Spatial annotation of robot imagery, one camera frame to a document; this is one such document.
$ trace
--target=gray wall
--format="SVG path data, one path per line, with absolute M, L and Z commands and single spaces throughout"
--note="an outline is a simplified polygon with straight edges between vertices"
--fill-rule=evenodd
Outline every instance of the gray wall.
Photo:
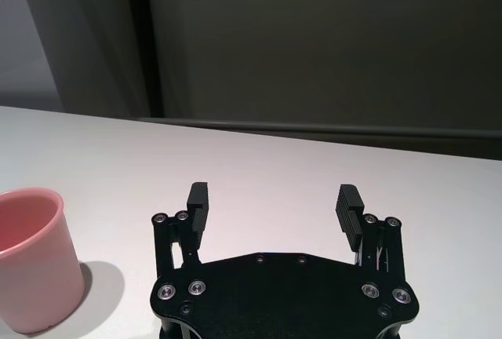
M 172 116 L 502 124 L 502 0 L 152 3 Z
M 27 0 L 0 0 L 0 105 L 63 109 Z
M 128 0 L 0 3 L 0 104 L 149 115 Z

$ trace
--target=bolt head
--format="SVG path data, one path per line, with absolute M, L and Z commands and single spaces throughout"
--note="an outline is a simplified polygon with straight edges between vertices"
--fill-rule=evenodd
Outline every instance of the bolt head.
M 400 304 L 409 304 L 411 302 L 411 296 L 408 291 L 403 288 L 396 288 L 392 291 L 392 296 Z
M 194 296 L 203 294 L 205 290 L 206 284 L 202 280 L 195 280 L 190 283 L 190 286 L 188 286 L 188 293 L 193 294 Z
M 364 221 L 368 224 L 375 224 L 377 222 L 377 218 L 371 213 L 367 213 L 364 215 Z
M 377 298 L 380 296 L 380 291 L 373 284 L 365 284 L 361 288 L 365 296 L 369 298 Z
M 170 300 L 176 293 L 176 288 L 173 284 L 164 284 L 157 292 L 157 297 L 161 300 Z
M 389 217 L 387 219 L 387 224 L 389 224 L 392 227 L 398 227 L 401 223 L 395 217 Z
M 189 305 L 189 304 L 183 304 L 183 305 L 181 305 L 181 307 L 180 307 L 180 312 L 181 312 L 182 314 L 188 314 L 188 313 L 190 313 L 190 310 L 191 310 L 191 307 L 190 307 L 190 305 Z
M 181 211 L 176 214 L 176 218 L 178 220 L 186 220 L 188 219 L 188 212 L 187 211 Z
M 387 306 L 387 305 L 381 305 L 378 307 L 378 309 L 376 310 L 376 312 L 378 313 L 378 315 L 384 319 L 389 319 L 392 317 L 392 311 L 391 309 Z
M 166 219 L 166 216 L 164 213 L 159 213 L 157 215 L 154 216 L 154 221 L 156 223 L 162 223 L 164 220 Z

